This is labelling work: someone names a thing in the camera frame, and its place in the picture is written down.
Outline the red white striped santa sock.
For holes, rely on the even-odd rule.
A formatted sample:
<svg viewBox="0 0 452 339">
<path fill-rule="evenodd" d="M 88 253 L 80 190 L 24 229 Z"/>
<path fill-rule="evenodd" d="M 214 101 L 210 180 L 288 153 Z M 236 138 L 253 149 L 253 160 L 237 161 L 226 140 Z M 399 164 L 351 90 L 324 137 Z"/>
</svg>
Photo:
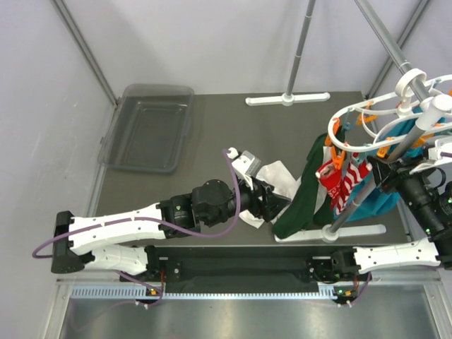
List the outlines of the red white striped santa sock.
<svg viewBox="0 0 452 339">
<path fill-rule="evenodd" d="M 372 170 L 372 165 L 362 162 L 356 165 L 350 162 L 345 170 L 344 177 L 340 180 L 340 185 L 336 197 L 333 199 L 333 215 L 338 217 L 347 206 L 353 189 L 363 182 Z"/>
</svg>

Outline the orange clothespin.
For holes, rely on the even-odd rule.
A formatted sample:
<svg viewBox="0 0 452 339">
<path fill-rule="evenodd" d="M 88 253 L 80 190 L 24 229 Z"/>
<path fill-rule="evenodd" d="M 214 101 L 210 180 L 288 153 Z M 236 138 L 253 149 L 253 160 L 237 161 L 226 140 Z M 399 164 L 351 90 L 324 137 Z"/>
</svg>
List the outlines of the orange clothespin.
<svg viewBox="0 0 452 339">
<path fill-rule="evenodd" d="M 334 166 L 335 176 L 338 176 L 341 173 L 345 157 L 346 152 L 344 150 L 337 151 L 336 148 L 331 148 L 331 161 Z"/>
</svg>

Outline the white oval clip hanger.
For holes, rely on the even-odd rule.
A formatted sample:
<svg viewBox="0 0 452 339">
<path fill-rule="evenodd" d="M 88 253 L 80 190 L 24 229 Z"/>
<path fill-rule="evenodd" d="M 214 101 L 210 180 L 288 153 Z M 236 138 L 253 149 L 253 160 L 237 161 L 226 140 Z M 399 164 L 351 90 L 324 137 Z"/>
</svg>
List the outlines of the white oval clip hanger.
<svg viewBox="0 0 452 339">
<path fill-rule="evenodd" d="M 416 145 L 425 136 L 451 130 L 451 94 L 443 91 L 443 84 L 451 83 L 451 74 L 428 79 L 420 69 L 413 69 L 401 76 L 395 89 L 339 109 L 329 120 L 326 145 L 346 153 L 370 153 L 382 148 L 389 149 L 408 138 L 408 134 L 378 141 L 380 130 L 393 120 L 415 119 L 414 127 L 421 130 L 410 145 Z M 338 137 L 339 128 L 358 126 L 369 140 L 354 144 Z"/>
</svg>

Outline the red snowflake sock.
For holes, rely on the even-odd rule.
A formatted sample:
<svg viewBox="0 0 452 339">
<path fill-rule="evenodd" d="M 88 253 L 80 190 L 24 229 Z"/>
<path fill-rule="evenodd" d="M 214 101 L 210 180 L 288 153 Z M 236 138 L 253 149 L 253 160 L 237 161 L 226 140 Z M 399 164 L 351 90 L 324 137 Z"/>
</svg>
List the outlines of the red snowflake sock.
<svg viewBox="0 0 452 339">
<path fill-rule="evenodd" d="M 315 176 L 319 184 L 326 189 L 331 198 L 331 208 L 334 209 L 342 193 L 342 170 L 335 166 L 334 161 L 329 160 L 317 169 Z"/>
</svg>

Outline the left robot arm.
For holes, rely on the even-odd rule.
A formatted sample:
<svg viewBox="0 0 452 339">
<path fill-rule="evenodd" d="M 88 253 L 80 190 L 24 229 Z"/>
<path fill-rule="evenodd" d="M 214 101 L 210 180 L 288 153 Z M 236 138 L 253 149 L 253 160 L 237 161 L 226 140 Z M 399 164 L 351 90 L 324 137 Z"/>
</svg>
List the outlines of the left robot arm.
<svg viewBox="0 0 452 339">
<path fill-rule="evenodd" d="M 159 261 L 150 249 L 127 247 L 127 242 L 204 237 L 202 225 L 212 227 L 244 211 L 269 222 L 290 201 L 276 193 L 274 186 L 258 179 L 250 185 L 240 181 L 237 189 L 213 179 L 189 194 L 126 213 L 82 218 L 63 211 L 56 216 L 51 272 L 120 270 L 152 280 L 160 272 Z"/>
</svg>

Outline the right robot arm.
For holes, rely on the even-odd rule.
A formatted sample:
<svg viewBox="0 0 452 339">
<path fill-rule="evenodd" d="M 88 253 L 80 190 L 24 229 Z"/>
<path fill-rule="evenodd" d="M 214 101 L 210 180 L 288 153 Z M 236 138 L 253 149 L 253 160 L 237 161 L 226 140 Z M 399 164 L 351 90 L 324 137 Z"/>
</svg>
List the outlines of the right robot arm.
<svg viewBox="0 0 452 339">
<path fill-rule="evenodd" d="M 451 179 L 420 156 L 395 162 L 371 157 L 376 187 L 397 193 L 423 232 L 404 242 L 355 244 L 306 261 L 313 279 L 336 283 L 376 270 L 426 266 L 451 268 Z"/>
</svg>

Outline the dark green cloth garment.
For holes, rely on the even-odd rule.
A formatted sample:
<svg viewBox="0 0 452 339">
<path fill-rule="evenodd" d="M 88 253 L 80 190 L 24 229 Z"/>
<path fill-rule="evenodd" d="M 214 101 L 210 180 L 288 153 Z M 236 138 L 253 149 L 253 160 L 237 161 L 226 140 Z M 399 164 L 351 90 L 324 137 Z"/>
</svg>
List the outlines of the dark green cloth garment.
<svg viewBox="0 0 452 339">
<path fill-rule="evenodd" d="M 324 143 L 327 133 L 323 133 L 314 141 L 307 155 L 307 163 L 301 175 L 301 184 L 287 210 L 277 219 L 272 233 L 286 239 L 312 225 L 324 226 L 333 221 L 331 197 L 321 198 L 320 208 L 316 209 L 319 181 L 315 176 L 317 169 L 325 162 Z"/>
</svg>

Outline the white cloth garment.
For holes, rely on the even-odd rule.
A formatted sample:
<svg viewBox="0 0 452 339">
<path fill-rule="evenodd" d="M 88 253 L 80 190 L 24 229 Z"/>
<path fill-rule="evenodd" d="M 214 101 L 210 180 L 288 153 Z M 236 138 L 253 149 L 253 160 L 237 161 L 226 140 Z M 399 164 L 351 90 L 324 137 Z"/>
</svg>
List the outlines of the white cloth garment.
<svg viewBox="0 0 452 339">
<path fill-rule="evenodd" d="M 322 155 L 323 161 L 328 162 L 331 159 L 331 151 L 330 147 L 323 146 L 322 147 Z M 290 198 L 291 201 L 294 200 L 295 194 L 297 193 L 298 188 L 301 183 L 303 183 L 303 179 L 299 177 L 299 179 L 295 180 L 290 171 L 284 166 L 284 164 L 278 160 L 269 165 L 263 166 L 256 175 L 257 179 L 263 180 L 275 187 L 274 193 L 284 196 L 285 198 Z M 326 201 L 328 196 L 326 188 L 323 186 L 319 186 L 316 189 L 316 193 L 314 194 L 316 198 L 316 204 L 314 208 L 314 212 L 318 212 L 322 204 Z M 288 206 L 282 209 L 279 214 L 270 221 L 271 224 L 275 224 L 278 218 L 288 209 Z M 262 217 L 254 217 L 249 211 L 245 210 L 239 214 L 239 217 L 245 223 L 259 228 L 264 223 L 264 219 Z"/>
</svg>

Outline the teal cloth garment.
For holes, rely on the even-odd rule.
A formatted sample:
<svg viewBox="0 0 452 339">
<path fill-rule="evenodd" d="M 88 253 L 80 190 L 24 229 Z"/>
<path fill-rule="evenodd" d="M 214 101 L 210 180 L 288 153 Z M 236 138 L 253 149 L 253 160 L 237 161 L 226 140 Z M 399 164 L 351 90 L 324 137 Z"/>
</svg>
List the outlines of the teal cloth garment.
<svg viewBox="0 0 452 339">
<path fill-rule="evenodd" d="M 378 137 L 378 141 L 385 141 L 386 139 L 407 134 L 415 125 L 415 122 L 415 119 L 399 122 L 393 120 L 391 124 L 386 125 L 380 130 L 381 135 Z M 400 199 L 400 194 L 397 193 L 395 189 L 395 184 L 399 182 L 399 179 L 396 179 L 395 172 L 397 163 L 393 163 L 392 165 L 384 164 L 380 160 L 375 160 L 377 157 L 376 154 L 376 150 L 369 153 L 369 156 L 372 158 L 371 165 L 373 166 L 373 178 L 371 178 L 370 175 L 367 175 L 363 181 L 353 189 L 349 197 L 350 206 L 352 205 L 352 200 L 357 197 L 358 193 L 361 192 L 366 184 L 374 182 L 376 188 L 349 217 L 349 222 L 383 215 L 395 208 Z"/>
</svg>

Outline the white silver clothes rack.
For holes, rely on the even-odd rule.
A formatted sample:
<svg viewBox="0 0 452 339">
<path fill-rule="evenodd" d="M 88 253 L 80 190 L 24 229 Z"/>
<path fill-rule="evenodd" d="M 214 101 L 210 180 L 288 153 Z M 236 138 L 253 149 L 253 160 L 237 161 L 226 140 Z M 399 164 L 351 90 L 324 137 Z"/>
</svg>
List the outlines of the white silver clothes rack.
<svg viewBox="0 0 452 339">
<path fill-rule="evenodd" d="M 445 118 L 451 114 L 451 96 L 436 89 L 449 81 L 449 75 L 428 79 L 414 68 L 368 1 L 357 6 L 385 47 L 402 76 L 392 93 L 350 105 L 336 112 L 328 130 L 314 144 L 301 182 L 289 207 L 273 225 L 277 242 L 322 240 L 335 242 L 342 237 L 383 234 L 382 224 L 349 227 L 361 220 L 392 209 L 397 194 L 377 190 L 372 160 L 394 164 L 397 159 L 420 149 L 428 136 L 448 131 Z M 395 119 L 378 132 L 371 132 L 371 143 L 350 145 L 346 133 L 385 115 L 372 105 L 397 97 L 391 110 Z"/>
</svg>

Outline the clear plastic bin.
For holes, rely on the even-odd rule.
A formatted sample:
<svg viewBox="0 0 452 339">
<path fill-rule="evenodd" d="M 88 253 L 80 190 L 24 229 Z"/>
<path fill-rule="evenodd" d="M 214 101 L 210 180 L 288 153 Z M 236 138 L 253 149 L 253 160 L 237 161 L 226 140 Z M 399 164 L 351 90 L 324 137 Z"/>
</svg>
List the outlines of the clear plastic bin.
<svg viewBox="0 0 452 339">
<path fill-rule="evenodd" d="M 173 173 L 191 127 L 193 103 L 189 86 L 129 85 L 102 144 L 100 163 L 122 171 Z"/>
</svg>

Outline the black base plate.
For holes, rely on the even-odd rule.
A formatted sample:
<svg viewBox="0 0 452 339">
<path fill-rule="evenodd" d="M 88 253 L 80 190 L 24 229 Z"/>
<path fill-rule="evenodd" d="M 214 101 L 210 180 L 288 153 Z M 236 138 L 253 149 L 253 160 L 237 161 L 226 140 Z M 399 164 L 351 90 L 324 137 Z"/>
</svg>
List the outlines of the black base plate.
<svg viewBox="0 0 452 339">
<path fill-rule="evenodd" d="M 181 282 L 197 277 L 291 277 L 325 283 L 352 280 L 350 247 L 336 246 L 147 246 L 142 273 L 119 271 L 121 280 L 164 278 Z"/>
</svg>

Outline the aluminium frame rail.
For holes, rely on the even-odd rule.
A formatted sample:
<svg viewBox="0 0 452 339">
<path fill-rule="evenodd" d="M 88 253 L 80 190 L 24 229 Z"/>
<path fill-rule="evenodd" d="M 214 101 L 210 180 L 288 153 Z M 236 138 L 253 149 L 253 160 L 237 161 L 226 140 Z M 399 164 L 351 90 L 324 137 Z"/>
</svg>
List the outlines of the aluminium frame rail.
<svg viewBox="0 0 452 339">
<path fill-rule="evenodd" d="M 86 271 L 57 280 L 46 338 L 450 338 L 442 282 L 432 270 L 364 275 L 337 300 L 71 299 L 79 285 L 134 285 Z"/>
</svg>

